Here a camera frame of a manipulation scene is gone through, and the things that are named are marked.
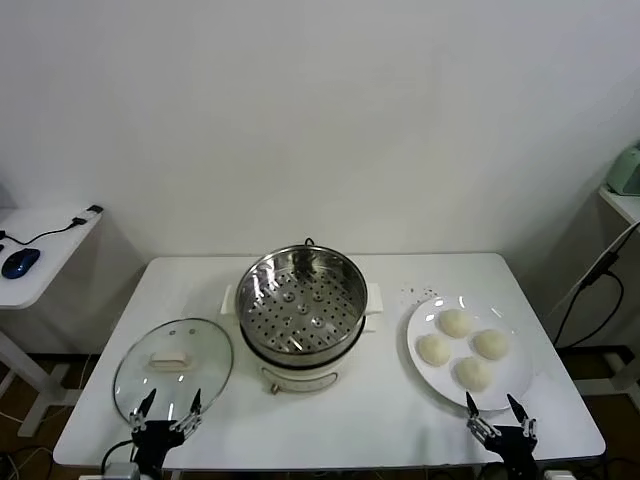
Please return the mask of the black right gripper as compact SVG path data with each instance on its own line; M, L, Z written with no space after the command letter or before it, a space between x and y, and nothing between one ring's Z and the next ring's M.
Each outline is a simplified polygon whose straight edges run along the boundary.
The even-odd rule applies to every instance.
M479 413L469 391L465 393L468 412L467 427L480 443L487 441L487 449L499 455L508 480L536 480L539 469L533 457L537 445L537 420L511 395L507 395L511 410L520 426L487 423Z

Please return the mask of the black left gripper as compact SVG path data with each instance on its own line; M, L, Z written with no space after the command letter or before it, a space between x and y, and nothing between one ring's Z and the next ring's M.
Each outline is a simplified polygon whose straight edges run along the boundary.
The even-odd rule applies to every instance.
M152 389L139 406L130 412L129 425L133 430L132 440L137 449L133 462L137 464L140 474L151 479L161 479L168 452L181 446L185 438L191 436L202 422L201 390L197 390L188 413L182 419L145 423L155 396L156 389Z

